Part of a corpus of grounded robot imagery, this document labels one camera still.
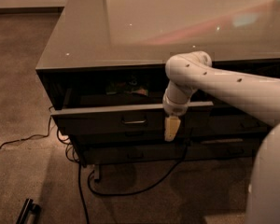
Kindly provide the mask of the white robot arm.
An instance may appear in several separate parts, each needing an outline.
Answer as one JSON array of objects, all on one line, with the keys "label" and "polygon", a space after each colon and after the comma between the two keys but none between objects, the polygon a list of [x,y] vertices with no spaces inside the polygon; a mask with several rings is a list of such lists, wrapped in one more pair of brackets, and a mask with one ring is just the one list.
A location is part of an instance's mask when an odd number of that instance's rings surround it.
[{"label": "white robot arm", "polygon": [[171,117],[185,115],[197,90],[272,126],[280,126],[280,78],[216,69],[204,51],[177,54],[165,65],[169,84],[162,104]]}]

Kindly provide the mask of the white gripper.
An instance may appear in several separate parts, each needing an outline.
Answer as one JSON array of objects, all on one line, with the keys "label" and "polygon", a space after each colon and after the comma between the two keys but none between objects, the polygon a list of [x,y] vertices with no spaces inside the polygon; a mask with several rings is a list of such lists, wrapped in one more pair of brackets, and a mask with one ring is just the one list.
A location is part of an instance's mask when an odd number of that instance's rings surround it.
[{"label": "white gripper", "polygon": [[165,118],[164,139],[167,142],[171,142],[175,139],[181,123],[180,118],[175,116],[183,116],[186,114],[189,106],[188,102],[189,98],[185,95],[178,96],[177,98],[171,98],[167,93],[163,95],[163,109],[170,116]]}]

